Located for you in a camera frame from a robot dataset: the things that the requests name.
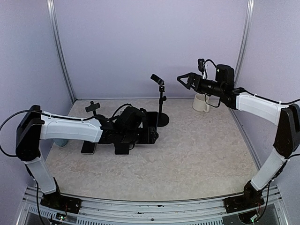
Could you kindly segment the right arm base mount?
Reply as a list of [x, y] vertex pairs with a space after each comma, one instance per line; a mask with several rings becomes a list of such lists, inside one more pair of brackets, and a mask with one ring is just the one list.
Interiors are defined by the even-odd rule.
[[262, 196], [255, 198], [246, 198], [245, 195], [237, 195], [234, 197], [225, 198], [223, 202], [226, 213], [234, 213], [255, 208], [259, 205], [264, 205], [264, 199]]

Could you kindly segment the blue phone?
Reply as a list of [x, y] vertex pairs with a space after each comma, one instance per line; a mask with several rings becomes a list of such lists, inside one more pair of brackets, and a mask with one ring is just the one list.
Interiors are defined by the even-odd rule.
[[142, 127], [147, 128], [147, 127], [154, 127], [157, 129], [158, 126], [158, 112], [156, 111], [147, 111], [145, 113], [145, 119], [142, 122]]

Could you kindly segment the black tripod clamp stand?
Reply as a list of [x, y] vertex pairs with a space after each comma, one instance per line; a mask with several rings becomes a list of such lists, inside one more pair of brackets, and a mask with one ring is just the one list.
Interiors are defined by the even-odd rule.
[[155, 81], [159, 85], [160, 98], [159, 98], [157, 126], [165, 127], [169, 124], [169, 121], [170, 121], [169, 116], [167, 114], [163, 113], [163, 103], [167, 100], [166, 96], [164, 96], [165, 82], [163, 79], [158, 77], [156, 74], [152, 74], [150, 78], [151, 78], [151, 80]]

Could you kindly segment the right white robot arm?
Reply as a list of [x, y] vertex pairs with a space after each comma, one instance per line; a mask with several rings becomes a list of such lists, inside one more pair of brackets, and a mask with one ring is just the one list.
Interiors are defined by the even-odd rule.
[[263, 189], [276, 178], [300, 144], [300, 107], [297, 104], [283, 104], [251, 94], [244, 88], [235, 88], [234, 69], [231, 66], [215, 66], [215, 80], [204, 78], [202, 73], [188, 73], [177, 77], [177, 81], [188, 90], [204, 95], [216, 96], [227, 107], [263, 118], [277, 126], [273, 150], [258, 173], [244, 186], [238, 201], [242, 207], [250, 208], [262, 198]]

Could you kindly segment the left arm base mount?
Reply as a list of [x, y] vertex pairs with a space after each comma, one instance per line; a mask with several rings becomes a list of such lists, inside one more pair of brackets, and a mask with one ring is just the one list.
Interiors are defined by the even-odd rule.
[[55, 193], [43, 195], [40, 202], [42, 206], [74, 214], [79, 213], [81, 203], [82, 201], [79, 198], [56, 195]]

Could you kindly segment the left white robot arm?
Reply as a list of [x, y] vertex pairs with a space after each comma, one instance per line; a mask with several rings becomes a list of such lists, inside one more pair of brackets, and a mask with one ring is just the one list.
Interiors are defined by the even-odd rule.
[[59, 192], [39, 150], [40, 140], [81, 140], [84, 145], [112, 144], [116, 155], [128, 155], [137, 144], [154, 144], [157, 133], [158, 112], [127, 106], [121, 115], [106, 118], [97, 114], [99, 104], [90, 105], [90, 118], [76, 118], [51, 114], [33, 105], [16, 131], [16, 156], [24, 162], [29, 173], [53, 207], [62, 208], [66, 199]]

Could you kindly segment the black round-base phone stand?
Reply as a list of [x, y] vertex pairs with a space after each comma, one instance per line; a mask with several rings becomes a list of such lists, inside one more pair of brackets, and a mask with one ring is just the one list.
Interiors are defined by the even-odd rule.
[[100, 103], [94, 103], [93, 101], [90, 101], [90, 105], [85, 107], [85, 111], [87, 113], [92, 112], [93, 118], [103, 118], [104, 116], [101, 114], [97, 114], [97, 109], [101, 107]]

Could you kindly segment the black phone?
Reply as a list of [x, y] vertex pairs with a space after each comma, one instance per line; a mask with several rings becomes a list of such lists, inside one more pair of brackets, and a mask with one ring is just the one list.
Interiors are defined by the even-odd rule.
[[115, 143], [115, 155], [128, 155], [130, 144], [129, 143]]
[[84, 141], [81, 149], [82, 154], [92, 155], [95, 152], [97, 143]]

